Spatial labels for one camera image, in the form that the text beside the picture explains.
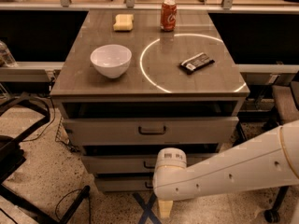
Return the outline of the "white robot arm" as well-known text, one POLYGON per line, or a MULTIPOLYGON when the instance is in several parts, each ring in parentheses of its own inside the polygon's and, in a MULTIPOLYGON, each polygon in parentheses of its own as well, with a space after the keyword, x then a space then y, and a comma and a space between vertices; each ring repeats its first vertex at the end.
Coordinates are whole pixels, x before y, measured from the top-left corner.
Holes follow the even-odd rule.
POLYGON ((298 184, 299 120, 192 166, 182 150, 164 148, 152 181, 161 217, 170 216, 174 201, 298 184))

